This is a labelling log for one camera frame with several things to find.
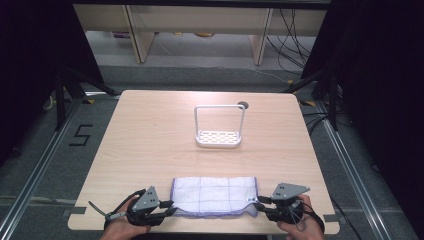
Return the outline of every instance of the checkered towel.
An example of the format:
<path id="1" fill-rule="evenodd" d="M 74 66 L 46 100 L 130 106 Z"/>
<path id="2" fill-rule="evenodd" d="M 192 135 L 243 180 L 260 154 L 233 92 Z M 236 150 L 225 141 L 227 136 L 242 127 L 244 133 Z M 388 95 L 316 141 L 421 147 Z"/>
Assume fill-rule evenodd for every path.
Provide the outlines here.
<path id="1" fill-rule="evenodd" d="M 256 217 L 253 202 L 258 195 L 255 177 L 174 178 L 171 189 L 174 216 L 224 217 L 240 216 L 244 212 Z"/>

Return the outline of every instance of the metal rail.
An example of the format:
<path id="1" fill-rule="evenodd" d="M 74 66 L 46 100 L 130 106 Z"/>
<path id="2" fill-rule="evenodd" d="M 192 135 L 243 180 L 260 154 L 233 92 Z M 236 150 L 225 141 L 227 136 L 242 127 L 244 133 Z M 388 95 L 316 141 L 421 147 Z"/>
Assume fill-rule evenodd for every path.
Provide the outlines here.
<path id="1" fill-rule="evenodd" d="M 12 207 L 9 209 L 8 213 L 6 214 L 6 217 L 2 220 L 0 224 L 0 237 L 2 240 L 10 239 L 10 237 L 12 236 L 13 231 L 15 230 L 16 226 L 19 223 L 19 220 L 24 214 L 32 195 L 34 194 L 35 190 L 41 182 L 41 179 L 44 176 L 44 173 L 49 167 L 50 162 L 54 154 L 56 153 L 56 150 L 59 147 L 63 136 L 66 133 L 72 116 L 74 115 L 77 108 L 81 105 L 81 102 L 81 99 L 76 99 L 72 101 L 67 111 L 68 117 L 66 118 L 66 121 L 64 122 L 62 127 L 54 133 L 52 139 L 44 150 L 43 155 L 41 156 L 30 177 L 28 178 L 25 186 L 19 193 Z"/>
<path id="2" fill-rule="evenodd" d="M 320 112 L 326 112 L 325 106 L 322 102 L 317 102 L 317 107 Z M 339 133 L 333 130 L 328 120 L 323 120 L 323 123 L 328 135 L 330 136 L 337 155 L 339 156 L 340 162 L 342 163 L 343 168 L 347 174 L 349 182 L 352 185 L 356 197 L 361 204 L 362 209 L 364 210 L 365 216 L 368 219 L 374 235 L 377 239 L 392 239 L 383 221 L 383 218 L 378 212 L 377 207 L 371 199 L 367 188 L 365 187 L 352 159 L 350 158 Z"/>

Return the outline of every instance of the gray floor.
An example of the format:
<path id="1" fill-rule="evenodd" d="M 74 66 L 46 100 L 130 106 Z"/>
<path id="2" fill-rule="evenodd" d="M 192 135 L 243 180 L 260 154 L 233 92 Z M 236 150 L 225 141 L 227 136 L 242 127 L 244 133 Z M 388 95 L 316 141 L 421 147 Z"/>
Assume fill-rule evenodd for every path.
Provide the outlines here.
<path id="1" fill-rule="evenodd" d="M 113 38 L 109 32 L 87 32 L 86 35 L 106 83 L 116 90 L 230 89 L 279 92 L 288 86 L 289 80 L 297 82 L 299 79 L 296 74 L 283 72 L 280 64 L 286 70 L 296 73 L 301 71 L 287 60 L 281 59 L 279 64 L 277 54 L 268 43 L 262 65 L 255 66 L 248 36 L 216 34 L 210 38 L 201 38 L 190 33 L 159 33 L 155 36 L 147 61 L 138 64 L 130 40 Z M 270 38 L 274 44 L 280 45 L 275 36 Z M 314 38 L 299 38 L 299 41 L 310 49 Z M 290 51 L 287 53 L 300 61 L 298 55 Z M 186 79 L 190 79 L 190 86 L 184 82 Z M 86 86 L 86 89 L 96 91 L 90 86 Z M 296 96 L 300 101 L 309 101 L 312 89 L 313 84 L 299 90 Z M 12 239 L 96 239 L 100 236 L 99 231 L 69 230 L 67 211 L 78 197 L 116 103 L 116 99 L 97 99 L 93 104 L 81 104 L 78 107 Z M 318 111 L 313 106 L 301 106 L 301 110 L 304 114 Z M 14 198 L 20 194 L 43 156 L 54 134 L 55 116 L 54 107 L 40 116 L 20 145 L 22 155 L 10 158 L 0 169 L 0 216 L 8 213 Z M 315 117 L 305 116 L 305 123 Z M 339 115 L 337 118 L 340 136 L 392 239 L 418 239 L 382 177 L 370 168 L 372 159 L 348 117 Z M 93 127 L 86 129 L 91 135 L 88 144 L 84 147 L 69 146 L 81 140 L 74 138 L 74 134 L 80 124 L 87 123 L 94 123 Z M 323 124 L 316 127 L 311 140 L 330 195 L 342 207 L 363 239 L 378 239 Z M 346 219 L 339 210 L 336 209 L 336 212 L 340 217 L 341 230 L 327 238 L 356 239 Z M 273 236 L 273 239 L 282 238 L 283 235 Z"/>

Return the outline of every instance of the hand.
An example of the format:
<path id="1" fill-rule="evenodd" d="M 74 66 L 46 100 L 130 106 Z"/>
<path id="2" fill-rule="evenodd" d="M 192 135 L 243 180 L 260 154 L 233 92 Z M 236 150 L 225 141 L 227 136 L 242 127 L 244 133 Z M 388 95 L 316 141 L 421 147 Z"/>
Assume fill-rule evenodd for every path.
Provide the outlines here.
<path id="1" fill-rule="evenodd" d="M 128 200 L 118 212 L 126 212 L 128 205 L 136 198 Z M 150 226 L 135 226 L 128 222 L 126 216 L 112 220 L 100 240 L 127 240 L 140 234 L 146 234 L 150 231 Z"/>
<path id="2" fill-rule="evenodd" d="M 308 195 L 300 194 L 299 198 L 305 203 L 304 210 L 312 211 L 308 206 L 312 207 L 311 199 Z M 299 231 L 294 224 L 289 224 L 285 222 L 277 222 L 277 226 L 286 231 L 289 235 L 286 237 L 286 240 L 322 240 L 324 239 L 324 233 L 321 231 L 319 224 L 308 214 L 303 214 L 301 220 L 305 224 L 305 229 Z"/>

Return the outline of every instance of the sponge holder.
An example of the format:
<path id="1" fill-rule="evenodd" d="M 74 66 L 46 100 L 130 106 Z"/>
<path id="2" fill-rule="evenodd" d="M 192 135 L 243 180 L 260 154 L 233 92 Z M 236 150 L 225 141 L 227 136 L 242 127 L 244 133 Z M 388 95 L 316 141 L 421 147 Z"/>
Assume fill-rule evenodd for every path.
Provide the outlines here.
<path id="1" fill-rule="evenodd" d="M 240 127 L 238 131 L 205 131 L 199 130 L 198 109 L 199 108 L 239 108 L 241 109 Z M 241 104 L 233 105 L 199 105 L 194 108 L 194 119 L 196 123 L 197 144 L 205 148 L 235 148 L 241 142 L 241 130 L 243 127 L 244 113 L 246 107 Z"/>

